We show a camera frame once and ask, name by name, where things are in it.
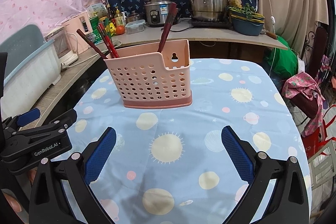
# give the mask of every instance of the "tablecloth with planet pattern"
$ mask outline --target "tablecloth with planet pattern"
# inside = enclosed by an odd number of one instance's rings
[[[144,110],[123,106],[106,70],[75,106],[68,129],[82,152],[107,127],[117,142],[91,189],[111,219],[122,224],[221,224],[248,184],[221,142],[230,125],[256,151],[271,158],[298,158],[311,204],[310,172],[300,134],[271,79],[257,64],[226,59],[190,60],[193,103]],[[261,218],[272,180],[253,221]],[[85,222],[64,185],[76,217]]]

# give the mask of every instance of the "metal pivot bolt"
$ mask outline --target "metal pivot bolt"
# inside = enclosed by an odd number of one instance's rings
[[[71,155],[71,158],[72,158],[73,160],[78,160],[80,156],[81,156],[80,153],[76,152],[76,153],[73,153],[73,154]]]
[[[42,160],[41,160],[41,163],[42,164],[46,164],[48,162],[48,158],[43,158]]]
[[[266,155],[265,152],[259,152],[259,153],[258,153],[258,157],[264,160],[264,159],[267,158],[267,155]]]
[[[291,160],[291,162],[294,163],[294,164],[297,163],[297,158],[296,158],[296,157],[291,156],[291,157],[290,157],[290,160]]]

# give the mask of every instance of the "pink utensil holder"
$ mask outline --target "pink utensil holder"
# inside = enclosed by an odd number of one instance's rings
[[[105,59],[107,68],[129,108],[160,109],[189,106],[189,41],[167,41],[117,49],[120,58]]]

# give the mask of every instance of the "red chopstick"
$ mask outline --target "red chopstick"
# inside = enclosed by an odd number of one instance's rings
[[[104,42],[104,44],[105,44],[107,50],[109,51],[109,53],[110,53],[110,55],[111,55],[111,58],[115,58],[115,57],[114,57],[114,54],[113,54],[113,52],[112,52],[112,50],[111,50],[111,48],[110,48],[110,45],[109,45],[108,42],[106,41],[106,38],[105,38],[105,36],[104,36],[104,33],[103,33],[103,31],[102,31],[102,29],[101,29],[101,27],[100,27],[99,25],[97,26],[97,31],[98,31],[98,33],[100,34],[101,39],[103,40],[103,42]]]
[[[170,32],[170,29],[174,23],[174,20],[175,20],[175,17],[177,15],[177,12],[178,12],[178,8],[176,8],[176,3],[172,2],[170,4],[170,7],[169,7],[169,13],[167,15],[167,18],[166,18],[166,22],[165,22],[165,25],[163,27],[163,32],[162,32],[162,35],[161,35],[161,40],[160,40],[160,43],[159,43],[159,49],[157,52],[162,52],[163,50],[163,47],[166,43],[166,40],[168,38],[168,35],[169,35],[169,32]]]
[[[82,32],[81,29],[78,29],[77,33],[80,35],[81,38],[84,39],[86,43],[90,45],[90,47],[92,47],[96,51],[96,53],[98,53],[103,59],[107,59],[107,57],[100,51],[100,49],[97,48],[97,46],[90,39],[88,39],[88,37]]]
[[[115,58],[119,58],[120,56],[119,56],[118,52],[116,51],[115,47],[113,46],[113,43],[111,42],[109,36],[107,35],[107,33],[105,31],[105,28],[104,28],[104,25],[100,22],[99,26],[100,26],[100,28],[103,31],[104,37],[105,37],[107,43],[109,44],[110,49],[112,50],[113,55],[115,56]]]

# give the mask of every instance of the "dish soap bottle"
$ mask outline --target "dish soap bottle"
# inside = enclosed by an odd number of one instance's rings
[[[124,16],[122,15],[122,13],[119,11],[118,9],[118,6],[116,7],[116,11],[115,11],[115,23],[117,26],[126,26],[126,23],[125,23],[125,19],[124,19]]]

